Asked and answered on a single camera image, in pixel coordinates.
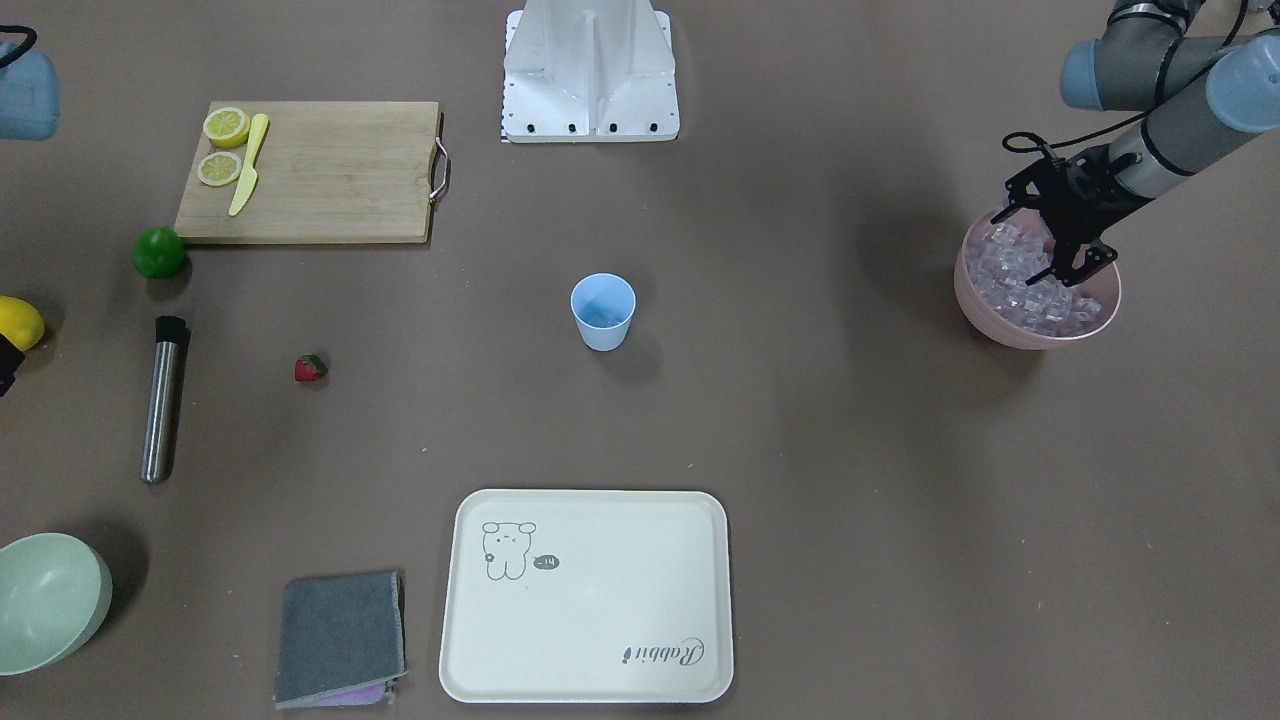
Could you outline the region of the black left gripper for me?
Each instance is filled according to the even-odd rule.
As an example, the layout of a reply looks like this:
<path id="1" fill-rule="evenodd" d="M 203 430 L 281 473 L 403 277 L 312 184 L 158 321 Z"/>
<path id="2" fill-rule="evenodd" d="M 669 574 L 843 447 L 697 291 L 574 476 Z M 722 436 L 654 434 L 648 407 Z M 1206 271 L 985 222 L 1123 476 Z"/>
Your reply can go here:
<path id="1" fill-rule="evenodd" d="M 1075 287 L 1115 263 L 1119 252 L 1097 238 L 1149 202 L 1120 181 L 1121 173 L 1144 160 L 1144 154 L 1114 152 L 1108 145 L 1100 145 L 1064 159 L 1047 143 L 1025 147 L 1007 143 L 1005 149 L 1037 152 L 1039 158 L 1005 182 L 1006 202 L 989 223 L 996 225 L 1020 211 L 1036 211 L 1057 240 L 1050 264 L 1028 278 L 1027 287 L 1050 277 L 1062 287 Z"/>

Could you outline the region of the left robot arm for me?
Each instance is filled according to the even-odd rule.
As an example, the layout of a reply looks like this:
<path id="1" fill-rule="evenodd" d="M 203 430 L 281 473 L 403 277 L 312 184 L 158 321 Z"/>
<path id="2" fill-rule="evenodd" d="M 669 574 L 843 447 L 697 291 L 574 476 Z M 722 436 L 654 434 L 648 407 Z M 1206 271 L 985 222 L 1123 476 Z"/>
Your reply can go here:
<path id="1" fill-rule="evenodd" d="M 1130 118 L 1076 140 L 1080 151 L 1027 133 L 1038 159 L 1005 184 L 1004 222 L 1036 211 L 1053 249 L 1037 284 L 1084 283 L 1117 259 L 1102 236 L 1162 193 L 1279 124 L 1279 36 L 1190 37 L 1198 1 L 1119 1 L 1101 37 L 1068 54 L 1060 94 L 1071 108 L 1129 111 Z"/>

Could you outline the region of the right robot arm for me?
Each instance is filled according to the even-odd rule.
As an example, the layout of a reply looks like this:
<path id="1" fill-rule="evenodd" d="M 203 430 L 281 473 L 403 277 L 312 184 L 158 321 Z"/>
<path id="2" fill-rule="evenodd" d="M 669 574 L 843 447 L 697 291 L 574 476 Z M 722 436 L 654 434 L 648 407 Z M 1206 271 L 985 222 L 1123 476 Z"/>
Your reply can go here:
<path id="1" fill-rule="evenodd" d="M 1 26 L 1 137 L 44 142 L 60 124 L 58 73 L 26 26 Z"/>

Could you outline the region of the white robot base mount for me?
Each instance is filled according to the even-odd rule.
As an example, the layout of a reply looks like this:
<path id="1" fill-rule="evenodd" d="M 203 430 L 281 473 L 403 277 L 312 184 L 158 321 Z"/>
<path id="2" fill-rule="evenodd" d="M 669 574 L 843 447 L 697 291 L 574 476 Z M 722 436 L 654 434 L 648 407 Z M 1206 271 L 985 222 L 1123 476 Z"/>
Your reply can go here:
<path id="1" fill-rule="evenodd" d="M 672 22 L 649 1 L 527 1 L 506 17 L 500 140 L 678 137 Z"/>

